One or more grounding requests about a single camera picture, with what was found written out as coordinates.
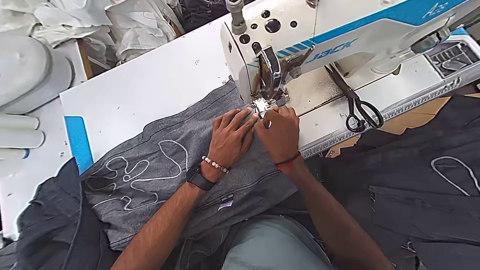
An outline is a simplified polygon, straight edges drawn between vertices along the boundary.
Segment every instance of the finger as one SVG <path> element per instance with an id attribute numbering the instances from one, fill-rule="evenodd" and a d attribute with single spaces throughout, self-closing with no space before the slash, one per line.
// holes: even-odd
<path id="1" fill-rule="evenodd" d="M 290 115 L 290 111 L 288 110 L 287 106 L 282 106 L 282 107 L 278 108 L 278 113 L 283 115 L 283 116 Z"/>
<path id="2" fill-rule="evenodd" d="M 297 113 L 295 112 L 295 109 L 294 109 L 294 108 L 290 107 L 290 108 L 288 109 L 288 111 L 290 112 L 291 115 L 297 116 Z"/>
<path id="3" fill-rule="evenodd" d="M 278 116 L 278 113 L 276 113 L 273 110 L 267 110 L 264 116 L 264 125 L 265 128 L 269 128 L 272 125 L 272 120 Z"/>
<path id="4" fill-rule="evenodd" d="M 233 109 L 227 113 L 225 113 L 223 115 L 223 118 L 222 118 L 222 123 L 220 124 L 220 128 L 225 128 L 226 126 L 228 126 L 228 124 L 230 124 L 230 122 L 232 121 L 233 117 L 239 113 L 241 110 L 240 109 Z"/>
<path id="5" fill-rule="evenodd" d="M 233 117 L 233 120 L 230 122 L 230 124 L 228 124 L 228 127 L 233 130 L 237 130 L 241 122 L 243 121 L 243 119 L 245 119 L 245 117 L 247 117 L 251 111 L 252 111 L 252 108 L 247 107 L 243 109 L 241 112 L 237 113 L 235 117 Z"/>
<path id="6" fill-rule="evenodd" d="M 222 123 L 223 115 L 218 116 L 213 120 L 213 130 L 217 130 L 220 127 L 220 124 Z"/>
<path id="7" fill-rule="evenodd" d="M 273 111 L 275 111 L 275 112 L 278 112 L 278 105 L 276 105 L 276 104 L 273 105 L 273 106 L 271 107 L 271 109 L 272 109 Z"/>
<path id="8" fill-rule="evenodd" d="M 247 131 L 247 134 L 245 135 L 245 138 L 243 138 L 243 144 L 241 146 L 241 154 L 245 154 L 250 146 L 252 145 L 253 142 L 253 134 L 254 134 L 254 129 L 250 128 Z"/>
<path id="9" fill-rule="evenodd" d="M 255 124 L 254 128 L 255 128 L 255 132 L 258 134 L 259 137 L 263 135 L 265 132 L 267 132 L 267 128 L 265 128 L 265 123 L 263 119 L 258 121 Z"/>
<path id="10" fill-rule="evenodd" d="M 297 124 L 300 123 L 300 117 L 297 116 L 297 113 L 295 112 L 295 109 L 294 108 L 289 108 L 288 109 L 290 111 L 290 115 L 293 117 L 293 119 L 295 119 L 295 122 Z"/>
<path id="11" fill-rule="evenodd" d="M 241 133 L 242 137 L 245 136 L 247 132 L 253 128 L 257 120 L 258 120 L 258 113 L 254 113 L 252 117 L 238 129 L 238 132 Z"/>

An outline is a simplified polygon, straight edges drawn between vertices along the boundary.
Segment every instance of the black scissors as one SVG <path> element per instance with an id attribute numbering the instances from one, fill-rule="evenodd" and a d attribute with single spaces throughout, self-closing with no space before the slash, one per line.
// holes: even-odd
<path id="1" fill-rule="evenodd" d="M 333 81 L 340 87 L 342 90 L 343 94 L 345 97 L 348 99 L 348 110 L 349 110 L 349 115 L 347 116 L 347 129 L 350 130 L 351 132 L 359 133 L 364 131 L 367 127 L 365 126 L 365 121 L 372 127 L 372 128 L 379 128 L 384 125 L 384 118 L 382 114 L 378 111 L 375 106 L 372 104 L 360 100 L 359 96 L 353 91 L 351 87 L 347 85 L 345 80 L 341 77 L 341 75 L 336 71 L 335 67 L 333 64 L 330 64 L 330 68 L 325 66 L 325 69 L 327 70 L 328 74 L 330 77 L 332 77 Z M 364 120 L 360 120 L 358 116 L 355 115 L 355 107 L 357 107 L 357 110 L 360 112 Z M 373 120 L 373 118 L 362 108 L 362 106 L 366 106 L 370 110 L 373 111 L 375 114 L 376 118 L 378 119 L 378 123 Z M 353 128 L 350 125 L 350 119 L 353 118 L 354 122 L 357 124 L 357 127 Z"/>

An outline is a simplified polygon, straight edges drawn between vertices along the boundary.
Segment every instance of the bracelet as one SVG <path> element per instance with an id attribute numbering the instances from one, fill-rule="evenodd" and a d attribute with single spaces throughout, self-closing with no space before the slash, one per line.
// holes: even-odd
<path id="1" fill-rule="evenodd" d="M 228 169 L 225 167 L 220 166 L 220 164 L 216 163 L 215 161 L 212 161 L 211 159 L 207 158 L 207 156 L 202 157 L 203 160 L 205 160 L 208 164 L 214 166 L 215 168 L 221 170 L 224 173 L 228 173 Z"/>
<path id="2" fill-rule="evenodd" d="M 298 152 L 294 157 L 292 157 L 291 159 L 288 159 L 288 160 L 286 160 L 286 161 L 282 161 L 282 162 L 279 162 L 279 163 L 275 163 L 275 167 L 276 167 L 277 169 L 280 169 L 280 168 L 285 167 L 285 166 L 287 166 L 287 167 L 290 168 L 290 167 L 292 166 L 293 162 L 296 161 L 300 156 L 301 156 L 301 153 L 300 153 L 300 151 L 299 151 L 299 152 Z"/>

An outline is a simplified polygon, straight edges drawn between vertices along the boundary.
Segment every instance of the white table top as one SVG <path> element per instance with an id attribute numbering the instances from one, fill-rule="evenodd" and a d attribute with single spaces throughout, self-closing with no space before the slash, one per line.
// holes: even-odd
<path id="1" fill-rule="evenodd" d="M 228 80 L 220 41 L 223 21 L 60 94 L 65 116 L 83 117 L 94 162 L 146 124 L 185 110 Z"/>

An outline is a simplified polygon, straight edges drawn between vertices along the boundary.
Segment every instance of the white plastic container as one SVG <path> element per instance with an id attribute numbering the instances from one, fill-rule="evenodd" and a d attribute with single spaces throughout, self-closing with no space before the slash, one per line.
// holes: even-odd
<path id="1" fill-rule="evenodd" d="M 73 69 L 61 53 L 32 37 L 0 40 L 0 112 L 25 114 L 68 89 Z"/>
<path id="2" fill-rule="evenodd" d="M 0 128 L 0 148 L 37 148 L 44 140 L 39 130 Z"/>
<path id="3" fill-rule="evenodd" d="M 37 129 L 39 123 L 35 117 L 0 113 L 0 128 Z"/>
<path id="4" fill-rule="evenodd" d="M 23 160 L 29 154 L 28 149 L 0 148 L 0 160 Z"/>

